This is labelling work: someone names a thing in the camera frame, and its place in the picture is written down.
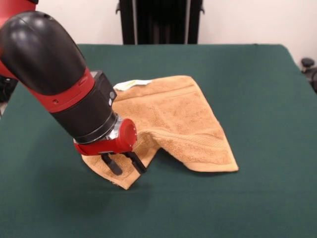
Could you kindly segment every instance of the towel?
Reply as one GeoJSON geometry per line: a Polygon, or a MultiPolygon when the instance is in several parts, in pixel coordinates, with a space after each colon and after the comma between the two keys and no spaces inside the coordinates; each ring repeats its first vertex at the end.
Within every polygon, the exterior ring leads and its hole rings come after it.
{"type": "MultiPolygon", "coordinates": [[[[112,108],[134,121],[138,139],[133,151],[146,167],[162,148],[193,171],[238,170],[224,130],[192,77],[156,78],[116,92],[112,108]]],[[[121,175],[114,175],[100,156],[82,155],[95,173],[128,190],[139,173],[123,155],[110,157],[122,168],[121,175]]]]}

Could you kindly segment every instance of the cloth fold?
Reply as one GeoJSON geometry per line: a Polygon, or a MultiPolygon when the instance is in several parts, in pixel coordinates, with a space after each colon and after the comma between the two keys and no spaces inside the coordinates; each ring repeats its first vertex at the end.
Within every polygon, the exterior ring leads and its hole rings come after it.
{"type": "MultiPolygon", "coordinates": [[[[138,140],[133,151],[146,167],[162,148],[193,171],[239,170],[224,130],[192,77],[157,78],[116,92],[112,108],[122,118],[134,121],[138,140]]],[[[129,189],[140,175],[130,159],[110,157],[121,166],[121,175],[114,175],[100,156],[82,156],[95,173],[129,189]]]]}

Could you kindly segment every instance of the white label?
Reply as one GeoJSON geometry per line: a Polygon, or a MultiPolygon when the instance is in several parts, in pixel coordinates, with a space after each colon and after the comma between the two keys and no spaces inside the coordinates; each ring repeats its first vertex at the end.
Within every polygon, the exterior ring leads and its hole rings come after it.
{"type": "Polygon", "coordinates": [[[123,83],[118,83],[116,84],[113,88],[119,91],[126,91],[129,88],[132,88],[133,86],[136,85],[147,85],[149,83],[151,83],[152,80],[139,80],[139,79],[135,79],[135,80],[130,80],[130,81],[126,81],[123,83]]]}

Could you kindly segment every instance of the black knob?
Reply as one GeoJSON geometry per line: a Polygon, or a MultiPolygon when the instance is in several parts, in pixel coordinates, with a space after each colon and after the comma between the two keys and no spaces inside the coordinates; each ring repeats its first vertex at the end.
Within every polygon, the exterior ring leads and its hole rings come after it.
{"type": "Polygon", "coordinates": [[[311,58],[303,58],[302,59],[302,65],[305,67],[305,68],[310,68],[312,67],[313,65],[315,64],[315,61],[311,58]]]}

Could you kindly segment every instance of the black stand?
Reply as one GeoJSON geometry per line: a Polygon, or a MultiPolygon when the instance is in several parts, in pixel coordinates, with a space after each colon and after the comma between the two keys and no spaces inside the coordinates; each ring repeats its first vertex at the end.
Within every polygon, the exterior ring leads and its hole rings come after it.
{"type": "Polygon", "coordinates": [[[123,44],[197,44],[203,0],[119,0],[123,44]]]}

